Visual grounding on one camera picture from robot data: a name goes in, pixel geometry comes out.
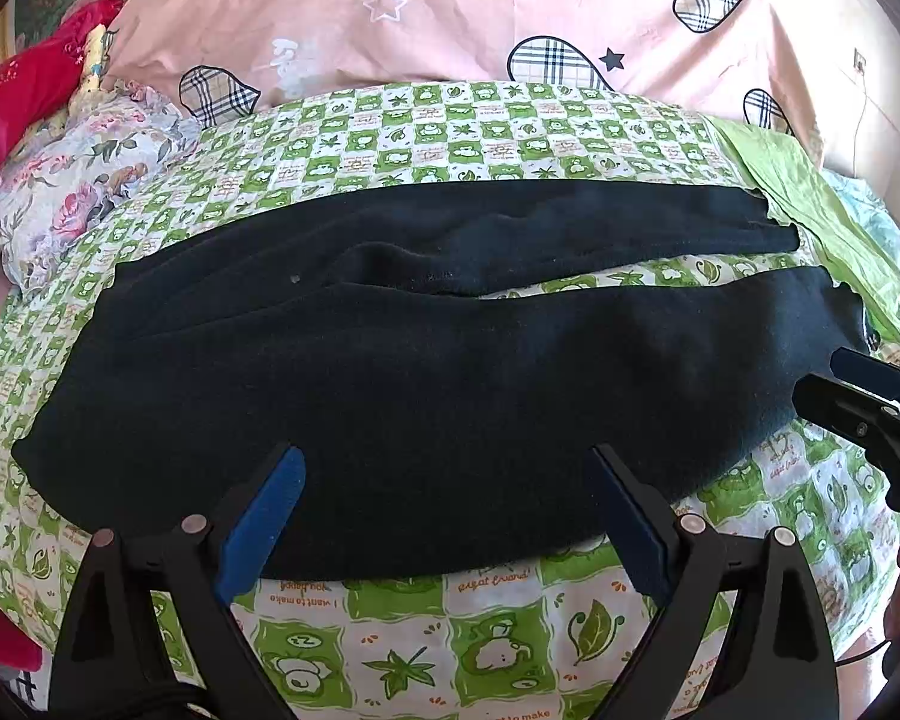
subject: light blue cloth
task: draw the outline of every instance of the light blue cloth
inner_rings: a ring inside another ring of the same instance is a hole
[[[847,178],[832,170],[821,170],[823,178],[840,197],[847,213],[869,233],[900,268],[900,228],[883,200],[863,178]]]

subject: dark star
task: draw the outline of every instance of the dark star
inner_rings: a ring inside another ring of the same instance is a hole
[[[607,48],[607,54],[600,57],[600,61],[607,65],[608,70],[613,70],[614,68],[619,68],[620,70],[624,69],[624,55],[621,53],[614,53],[609,48]]]

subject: floral fabric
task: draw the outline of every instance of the floral fabric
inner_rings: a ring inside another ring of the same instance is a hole
[[[80,235],[199,138],[196,122],[146,87],[122,86],[86,108],[62,137],[35,142],[0,171],[0,246],[24,293],[49,283]]]

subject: yellow cloth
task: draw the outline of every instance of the yellow cloth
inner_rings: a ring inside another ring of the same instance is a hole
[[[67,128],[67,117],[74,114],[74,111],[77,111],[77,108],[82,103],[91,100],[93,95],[98,93],[100,80],[106,69],[106,66],[104,66],[106,64],[104,42],[106,42],[106,27],[97,25],[96,28],[90,31],[90,34],[86,36],[86,40],[83,42],[83,71],[80,74],[77,90],[70,95],[69,103],[45,119],[40,119],[39,122],[34,122],[27,127],[24,136],[17,143],[12,153],[10,153],[11,157],[19,156],[34,141],[34,138],[44,130],[46,135],[42,137],[42,141],[59,138]]]

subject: light green cloth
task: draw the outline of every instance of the light green cloth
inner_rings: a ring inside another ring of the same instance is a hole
[[[847,213],[799,142],[767,129],[708,119],[744,181],[768,196],[770,215],[807,229],[830,275],[861,295],[883,338],[900,344],[900,269]]]

